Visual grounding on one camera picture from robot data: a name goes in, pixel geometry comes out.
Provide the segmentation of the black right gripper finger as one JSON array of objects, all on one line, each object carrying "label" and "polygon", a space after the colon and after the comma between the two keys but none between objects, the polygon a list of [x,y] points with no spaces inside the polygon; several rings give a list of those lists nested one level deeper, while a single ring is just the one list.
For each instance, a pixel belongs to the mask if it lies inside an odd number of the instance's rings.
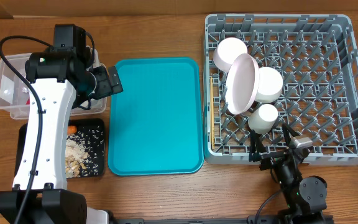
[{"label": "black right gripper finger", "polygon": [[287,146],[290,146],[292,137],[297,137],[300,135],[297,131],[292,129],[287,123],[282,124],[282,132]]},{"label": "black right gripper finger", "polygon": [[265,153],[266,148],[260,140],[261,135],[253,129],[250,130],[250,154]]}]

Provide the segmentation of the white cup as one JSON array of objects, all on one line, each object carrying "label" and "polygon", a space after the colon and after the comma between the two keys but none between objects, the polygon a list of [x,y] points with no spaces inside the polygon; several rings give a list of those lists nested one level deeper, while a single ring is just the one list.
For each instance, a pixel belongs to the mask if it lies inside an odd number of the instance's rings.
[{"label": "white cup", "polygon": [[278,110],[274,105],[264,104],[249,117],[248,125],[257,134],[268,133],[278,118]]}]

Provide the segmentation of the white bowl with food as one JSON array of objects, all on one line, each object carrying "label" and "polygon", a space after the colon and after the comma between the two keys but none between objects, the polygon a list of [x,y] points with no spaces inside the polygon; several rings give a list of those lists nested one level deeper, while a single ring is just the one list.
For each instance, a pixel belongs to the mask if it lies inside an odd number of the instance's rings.
[{"label": "white bowl with food", "polygon": [[276,101],[282,93],[283,78],[280,72],[271,67],[259,68],[259,87],[255,101],[271,103]]}]

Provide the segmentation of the orange carrot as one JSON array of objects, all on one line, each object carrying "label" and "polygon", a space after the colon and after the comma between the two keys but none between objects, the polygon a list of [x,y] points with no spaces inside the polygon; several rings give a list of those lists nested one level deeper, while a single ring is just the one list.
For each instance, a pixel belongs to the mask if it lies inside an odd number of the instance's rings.
[{"label": "orange carrot", "polygon": [[77,127],[76,126],[68,126],[67,135],[72,135],[72,134],[75,134],[76,132],[77,132]]}]

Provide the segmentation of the pink plate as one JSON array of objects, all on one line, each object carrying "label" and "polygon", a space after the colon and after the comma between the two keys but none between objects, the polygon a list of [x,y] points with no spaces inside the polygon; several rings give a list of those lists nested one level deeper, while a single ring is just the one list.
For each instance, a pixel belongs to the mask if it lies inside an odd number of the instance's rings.
[{"label": "pink plate", "polygon": [[255,101],[259,87],[259,66],[249,54],[240,54],[229,69],[225,100],[231,114],[247,111]]}]

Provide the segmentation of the pink shallow bowl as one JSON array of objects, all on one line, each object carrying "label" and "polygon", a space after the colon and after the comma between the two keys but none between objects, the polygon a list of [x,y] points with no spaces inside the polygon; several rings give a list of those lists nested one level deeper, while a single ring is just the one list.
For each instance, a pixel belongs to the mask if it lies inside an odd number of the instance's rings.
[{"label": "pink shallow bowl", "polygon": [[213,62],[223,72],[228,72],[240,54],[248,52],[246,44],[238,38],[229,37],[218,44],[213,54]]}]

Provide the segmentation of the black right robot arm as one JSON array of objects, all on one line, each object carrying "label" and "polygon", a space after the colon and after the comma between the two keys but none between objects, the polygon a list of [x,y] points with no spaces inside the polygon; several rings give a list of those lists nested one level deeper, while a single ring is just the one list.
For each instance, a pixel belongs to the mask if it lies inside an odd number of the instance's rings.
[{"label": "black right robot arm", "polygon": [[[330,224],[332,216],[323,214],[327,209],[327,183],[320,176],[302,177],[299,165],[309,156],[313,141],[307,135],[301,135],[287,124],[282,124],[282,133],[286,148],[281,151],[267,152],[260,140],[260,134],[250,131],[251,162],[260,162],[260,170],[269,170],[270,175],[280,189],[266,199],[249,223],[302,223]],[[272,199],[282,194],[287,209],[275,216],[262,216],[262,210]]]}]

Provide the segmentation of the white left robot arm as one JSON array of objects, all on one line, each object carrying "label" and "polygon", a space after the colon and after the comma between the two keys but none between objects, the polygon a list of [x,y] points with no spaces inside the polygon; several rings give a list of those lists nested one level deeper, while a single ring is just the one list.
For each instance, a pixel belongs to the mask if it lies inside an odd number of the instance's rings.
[{"label": "white left robot arm", "polygon": [[90,208],[67,189],[64,160],[72,108],[101,98],[111,79],[90,72],[94,50],[76,47],[32,53],[23,83],[30,90],[24,151],[12,190],[0,192],[0,213],[10,223],[115,223],[108,210]]}]

